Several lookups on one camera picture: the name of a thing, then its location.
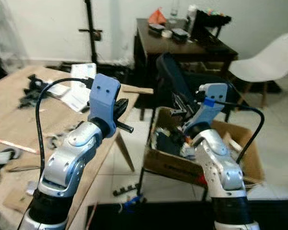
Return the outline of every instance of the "red object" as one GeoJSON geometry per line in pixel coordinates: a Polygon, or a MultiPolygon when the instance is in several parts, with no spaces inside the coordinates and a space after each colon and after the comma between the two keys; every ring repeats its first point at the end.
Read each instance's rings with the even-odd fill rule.
{"type": "Polygon", "coordinates": [[[207,185],[204,175],[201,175],[195,179],[195,182],[202,185],[207,185]]]}
{"type": "Polygon", "coordinates": [[[159,7],[148,19],[148,23],[165,24],[167,22],[166,18],[161,13],[161,7],[159,7]]]}

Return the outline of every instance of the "white tile floor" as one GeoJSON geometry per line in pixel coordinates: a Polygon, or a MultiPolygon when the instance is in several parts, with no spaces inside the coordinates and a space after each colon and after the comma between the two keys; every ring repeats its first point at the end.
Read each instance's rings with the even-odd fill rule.
{"type": "MultiPolygon", "coordinates": [[[[256,138],[266,182],[252,189],[248,193],[249,199],[288,199],[288,76],[277,83],[284,92],[268,95],[268,106],[263,110],[266,122],[256,138]]],[[[256,105],[260,103],[261,95],[249,94],[247,99],[251,105],[256,105]]],[[[135,192],[130,192],[116,198],[112,191],[138,182],[151,114],[151,110],[146,110],[144,121],[139,121],[140,110],[134,108],[127,120],[134,127],[134,133],[121,132],[135,172],[130,171],[120,150],[114,145],[81,206],[83,212],[87,205],[96,201],[125,202],[128,196],[135,196],[135,192]]],[[[222,114],[217,118],[224,120],[222,114]]],[[[251,112],[236,112],[231,115],[230,122],[255,130],[259,118],[251,112]]],[[[144,195],[151,202],[199,200],[203,191],[197,186],[148,173],[143,186],[144,195]]],[[[76,218],[83,216],[85,214],[79,212],[76,218]]]]}

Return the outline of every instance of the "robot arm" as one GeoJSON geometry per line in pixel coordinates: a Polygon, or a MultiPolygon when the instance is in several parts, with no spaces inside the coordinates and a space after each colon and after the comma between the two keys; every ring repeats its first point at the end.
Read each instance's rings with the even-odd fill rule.
{"type": "Polygon", "coordinates": [[[97,74],[90,93],[90,115],[70,132],[62,146],[50,156],[39,180],[33,201],[26,211],[20,230],[63,230],[85,166],[95,156],[103,138],[110,138],[116,126],[132,132],[117,121],[128,100],[116,98],[120,83],[97,74]]]}
{"type": "Polygon", "coordinates": [[[172,115],[188,114],[183,132],[192,138],[195,147],[196,163],[203,168],[211,196],[217,230],[259,230],[258,223],[252,219],[248,207],[243,174],[240,166],[231,158],[230,152],[219,134],[210,127],[223,105],[211,103],[211,98],[224,102],[227,85],[213,83],[202,85],[199,89],[203,102],[196,113],[181,103],[182,98],[175,95],[179,110],[172,115]]]}

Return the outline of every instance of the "wooden plank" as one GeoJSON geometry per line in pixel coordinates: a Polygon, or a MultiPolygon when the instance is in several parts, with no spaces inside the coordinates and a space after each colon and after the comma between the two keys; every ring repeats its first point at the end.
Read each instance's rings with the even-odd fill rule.
{"type": "MultiPolygon", "coordinates": [[[[35,109],[17,109],[19,98],[24,95],[23,88],[28,87],[29,80],[27,77],[32,74],[36,74],[37,77],[42,80],[52,79],[53,81],[60,78],[70,77],[70,74],[43,67],[29,66],[5,77],[3,80],[0,80],[0,139],[38,149],[35,109]]],[[[124,122],[128,117],[128,114],[133,108],[138,96],[139,94],[136,92],[120,91],[118,99],[129,99],[127,110],[120,118],[121,122],[124,122]]],[[[88,116],[88,113],[78,114],[61,101],[52,98],[46,99],[42,102],[41,111],[40,119],[43,134],[62,132],[65,128],[71,125],[75,125],[82,120],[87,120],[88,116]]],[[[86,166],[69,212],[68,226],[70,226],[70,223],[74,219],[116,137],[117,133],[112,138],[103,140],[102,145],[96,152],[96,156],[86,166]]],[[[0,144],[0,150],[3,148],[6,147],[0,144]]],[[[52,151],[45,149],[46,159],[51,155],[51,153],[52,151]]],[[[24,161],[32,157],[31,153],[24,153],[22,155],[24,161]]],[[[2,203],[13,188],[24,191],[28,181],[37,180],[38,174],[39,170],[2,173],[2,179],[0,180],[0,213],[4,213],[8,221],[15,226],[20,223],[22,215],[4,207],[2,203]]]]}
{"type": "Polygon", "coordinates": [[[154,94],[154,90],[151,88],[140,88],[132,85],[121,85],[121,90],[124,92],[137,92],[137,93],[143,93],[143,94],[154,94]]]}

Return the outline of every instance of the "black mat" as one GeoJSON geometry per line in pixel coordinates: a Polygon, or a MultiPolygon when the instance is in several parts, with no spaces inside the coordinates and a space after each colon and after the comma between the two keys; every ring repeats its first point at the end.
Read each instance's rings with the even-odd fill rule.
{"type": "MultiPolygon", "coordinates": [[[[250,201],[261,230],[288,229],[288,200],[250,201]]],[[[88,207],[88,217],[93,207],[88,207]]],[[[90,230],[212,230],[211,203],[148,203],[118,214],[118,204],[98,205],[90,230]]]]}

